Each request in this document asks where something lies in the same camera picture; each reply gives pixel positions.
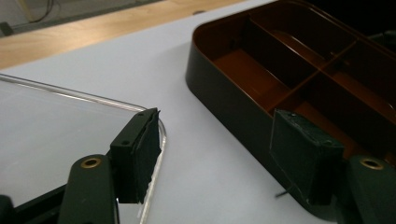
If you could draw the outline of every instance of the brown lacquered container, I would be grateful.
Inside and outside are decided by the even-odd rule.
[[[305,2],[278,1],[199,26],[186,79],[283,186],[288,180],[269,155],[276,108],[339,140],[345,159],[364,154],[396,164],[395,54]]]

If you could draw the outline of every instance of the white tabletop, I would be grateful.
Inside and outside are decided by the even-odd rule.
[[[0,73],[161,110],[168,143],[149,224],[328,223],[289,195],[276,199],[283,188],[185,82],[195,27],[267,2],[246,1]]]

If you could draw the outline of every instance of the clear plastic tray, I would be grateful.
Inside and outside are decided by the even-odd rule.
[[[0,194],[18,206],[64,185],[75,161],[106,154],[132,116],[144,109],[0,75]],[[164,150],[161,122],[160,137]],[[162,157],[163,153],[145,204],[120,204],[121,223],[146,223]]]

